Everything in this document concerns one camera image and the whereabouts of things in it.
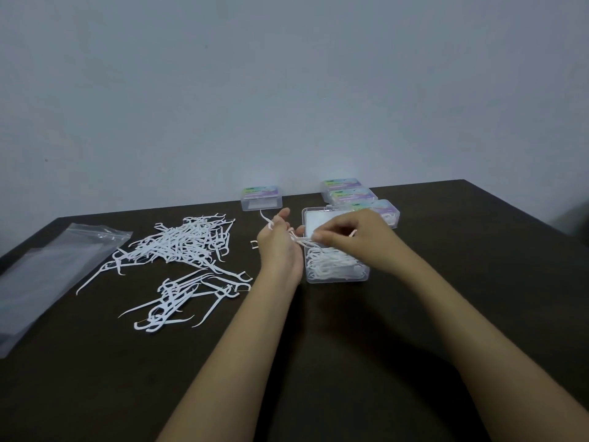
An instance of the table surface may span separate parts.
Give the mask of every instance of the table surface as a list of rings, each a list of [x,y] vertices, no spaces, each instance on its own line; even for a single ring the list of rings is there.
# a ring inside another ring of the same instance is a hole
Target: table surface
[[[464,180],[374,188],[401,211],[398,234],[483,315],[589,406],[589,249]],[[284,197],[292,224],[320,194]],[[0,259],[0,272],[71,222],[154,232],[189,215],[236,218],[233,272],[259,270],[265,222],[238,201],[62,217]],[[133,329],[160,283],[191,267],[163,261],[100,274],[64,295],[0,360],[0,439],[152,441],[244,298],[198,328]],[[185,313],[204,313],[206,298]],[[276,353],[257,440],[487,440],[476,409],[416,298],[372,270],[363,283],[298,287]]]

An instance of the plastic storage container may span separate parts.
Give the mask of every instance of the plastic storage container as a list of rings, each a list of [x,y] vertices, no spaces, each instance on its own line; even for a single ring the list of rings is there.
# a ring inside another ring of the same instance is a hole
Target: plastic storage container
[[[315,228],[321,226],[331,218],[345,214],[346,209],[334,208],[331,205],[326,207],[313,207],[303,209],[303,225],[305,225],[305,237],[313,235]],[[329,252],[339,252],[335,248],[323,247]],[[352,264],[335,269],[334,273],[326,276],[309,267],[311,257],[320,257],[320,250],[312,247],[305,247],[305,273],[309,283],[326,283],[326,282],[360,282],[366,281],[370,275],[370,268],[357,259],[352,258]]]
[[[367,187],[356,187],[329,191],[329,203],[334,206],[341,206],[346,203],[358,203],[360,201],[375,201],[378,197]]]
[[[282,208],[282,193],[278,186],[246,187],[241,191],[241,209],[257,211]]]
[[[325,200],[326,203],[331,203],[331,199],[329,198],[330,191],[352,189],[361,186],[362,184],[357,180],[357,178],[336,178],[334,180],[322,181],[321,185],[319,186],[319,190],[321,191],[323,200]]]
[[[376,200],[376,201],[358,201],[356,203],[348,203],[345,205],[345,208],[349,208],[352,211],[357,211],[358,209],[370,208],[374,212],[378,212],[380,216],[384,219],[384,221],[389,225],[391,228],[396,228],[399,219],[401,218],[401,213],[397,208],[395,208],[389,200]]]

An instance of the right hand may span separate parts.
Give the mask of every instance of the right hand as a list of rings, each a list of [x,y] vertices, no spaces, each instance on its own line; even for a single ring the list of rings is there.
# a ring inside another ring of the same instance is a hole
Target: right hand
[[[350,233],[356,230],[353,237]],[[365,264],[403,276],[420,259],[371,209],[338,215],[318,227],[312,240],[332,246]]]

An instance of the white wall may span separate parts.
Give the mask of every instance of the white wall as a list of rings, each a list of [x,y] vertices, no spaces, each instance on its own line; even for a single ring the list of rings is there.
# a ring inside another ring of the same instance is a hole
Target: white wall
[[[0,253],[61,215],[339,176],[466,178],[557,223],[589,199],[588,14],[588,0],[0,0]]]

